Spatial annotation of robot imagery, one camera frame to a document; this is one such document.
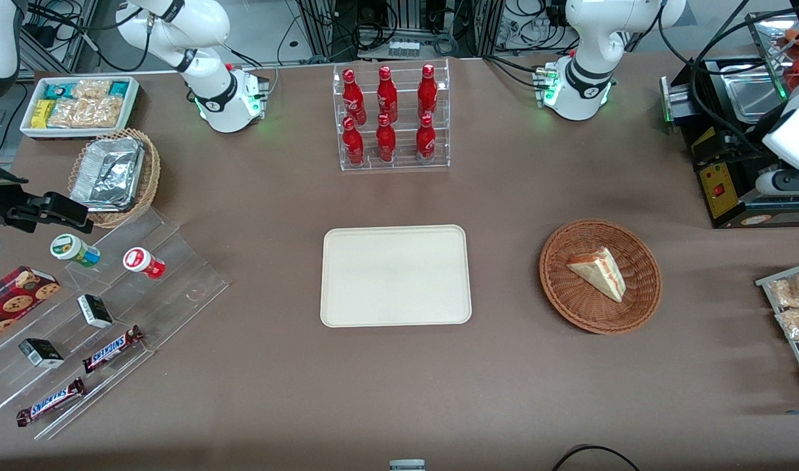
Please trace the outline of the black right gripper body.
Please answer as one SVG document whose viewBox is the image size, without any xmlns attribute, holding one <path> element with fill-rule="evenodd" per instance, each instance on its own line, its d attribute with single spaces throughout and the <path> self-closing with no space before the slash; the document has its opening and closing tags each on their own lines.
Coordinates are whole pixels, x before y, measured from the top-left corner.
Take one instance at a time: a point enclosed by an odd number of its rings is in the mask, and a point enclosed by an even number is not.
<svg viewBox="0 0 799 471">
<path fill-rule="evenodd" d="M 37 225 L 43 223 L 40 208 L 32 203 L 35 196 L 22 188 L 28 182 L 0 167 L 0 226 L 34 232 Z"/>
</svg>

